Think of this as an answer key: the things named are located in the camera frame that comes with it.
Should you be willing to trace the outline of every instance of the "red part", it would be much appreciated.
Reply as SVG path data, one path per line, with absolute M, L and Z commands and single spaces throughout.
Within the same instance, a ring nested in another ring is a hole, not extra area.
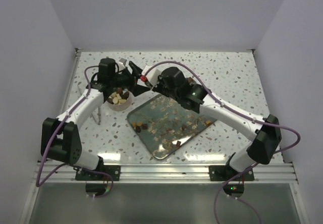
M 148 79 L 147 79 L 147 77 L 145 77 L 145 76 L 143 76 L 143 75 L 140 77 L 140 79 L 141 79 L 141 81 L 142 81 L 142 82 L 144 82 L 144 83 L 148 80 Z

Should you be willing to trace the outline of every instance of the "chocolate piece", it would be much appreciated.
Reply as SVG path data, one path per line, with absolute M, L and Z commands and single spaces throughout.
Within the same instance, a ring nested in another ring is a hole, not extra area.
M 143 130 L 147 130 L 148 129 L 148 124 L 147 123 L 143 123 L 142 126 L 141 126 L 141 128 Z
M 141 129 L 140 129 L 140 127 L 139 126 L 136 126 L 136 132 L 141 132 Z
M 114 104 L 113 100 L 111 98 L 107 99 L 107 101 L 108 101 L 109 104 Z
M 118 88 L 117 89 L 117 94 L 122 94 L 123 92 L 122 92 L 122 88 Z
M 126 99 L 128 99 L 128 98 L 129 98 L 129 91 L 126 91 L 123 95 L 124 95 L 124 97 L 125 97 Z

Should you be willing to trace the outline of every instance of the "bowl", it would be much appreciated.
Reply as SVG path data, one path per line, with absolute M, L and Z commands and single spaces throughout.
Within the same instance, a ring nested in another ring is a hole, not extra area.
M 127 89 L 122 90 L 122 94 L 129 92 Z M 129 92 L 129 97 L 126 99 L 126 102 L 121 103 L 121 104 L 111 104 L 107 101 L 107 105 L 109 106 L 110 109 L 115 110 L 115 111 L 122 111 L 128 108 L 131 105 L 132 102 L 132 93 Z

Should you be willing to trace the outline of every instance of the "glass panel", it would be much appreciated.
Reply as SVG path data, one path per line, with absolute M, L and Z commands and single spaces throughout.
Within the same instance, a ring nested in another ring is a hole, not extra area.
M 214 224 L 215 184 L 116 184 L 106 197 L 85 195 L 84 184 L 45 184 L 38 193 L 31 224 Z M 263 223 L 300 223 L 289 184 L 246 184 L 242 198 L 257 209 Z M 221 194 L 223 224 L 258 224 L 252 209 Z

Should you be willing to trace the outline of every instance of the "cable clip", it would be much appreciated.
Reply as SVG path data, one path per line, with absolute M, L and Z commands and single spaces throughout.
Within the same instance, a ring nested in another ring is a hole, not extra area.
M 146 76 L 144 76 L 144 75 L 142 75 L 141 77 L 140 77 L 140 79 L 141 79 L 141 81 L 142 82 L 146 82 L 148 79 L 147 79 L 147 77 Z
M 69 118 L 69 117 L 71 117 L 71 114 L 69 113 L 69 111 L 67 110 L 66 111 L 66 116 Z

